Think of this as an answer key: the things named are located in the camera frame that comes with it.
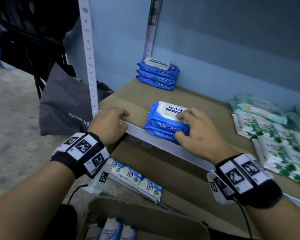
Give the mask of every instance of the shelf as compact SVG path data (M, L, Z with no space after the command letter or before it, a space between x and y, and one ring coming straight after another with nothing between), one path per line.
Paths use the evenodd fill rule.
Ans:
M127 133L135 136L151 145L167 151L207 171L213 170L210 162L195 157L188 153L180 145L171 141L156 137L143 129L147 122L148 112L153 103L164 101L182 107L196 107L204 111L219 129L225 140L238 152L250 153L257 158L252 141L236 134L232 119L232 110L226 103L204 95L191 92L184 88L176 87L172 91L166 91L140 83L134 79L120 90L113 93L99 103L100 110L113 106L126 108L131 115L127 117ZM300 184L278 174L272 173L275 181L289 198L300 206Z

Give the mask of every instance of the forearm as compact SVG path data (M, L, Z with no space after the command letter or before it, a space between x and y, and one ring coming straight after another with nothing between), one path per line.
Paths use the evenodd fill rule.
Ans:
M0 197L0 239L40 239L75 181L51 161Z
M270 209L245 209L264 240L300 240L300 208L287 197Z

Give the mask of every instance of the right hand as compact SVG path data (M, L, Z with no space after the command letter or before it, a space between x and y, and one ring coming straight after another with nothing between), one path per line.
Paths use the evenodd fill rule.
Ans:
M225 141L212 120L203 111L189 108L176 117L188 122L190 135L185 136L183 132L178 131L175 138L181 146L193 155L216 165L239 154Z

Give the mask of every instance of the antabax wet wipes pack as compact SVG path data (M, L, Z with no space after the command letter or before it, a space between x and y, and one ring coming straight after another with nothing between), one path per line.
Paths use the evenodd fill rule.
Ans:
M175 86L176 82L177 82L177 79L170 79L170 78L158 76L158 75L152 74L150 72L146 72L142 69L138 69L138 70L136 70L136 72L138 72L138 75L142 78L150 79L152 81L155 81L155 82L167 85L167 86Z
M179 75L179 68L171 63L166 63L151 57L145 58L143 61L137 64L139 68L152 74L176 79Z
M190 126L185 120L179 120L176 115L182 113L187 108L159 101L152 104L148 114L148 123L144 129L150 134L176 141L174 134L182 131L186 136L189 135Z
M139 75L137 75L136 78L138 79L139 82L142 82L144 84L148 84L148 85L156 87L156 88L161 88L161 89L165 89L165 90L172 90L175 87L175 85L168 85L167 86L167 85L164 85L160 82L151 80L149 78L144 78L144 77L141 77Z

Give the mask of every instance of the left hand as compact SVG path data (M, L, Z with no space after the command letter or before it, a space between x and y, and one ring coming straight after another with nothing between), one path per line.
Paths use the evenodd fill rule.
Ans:
M119 125L119 119L130 116L128 110L112 107L99 112L91 121L89 132L96 134L102 143L107 146L115 143L124 135L128 125Z

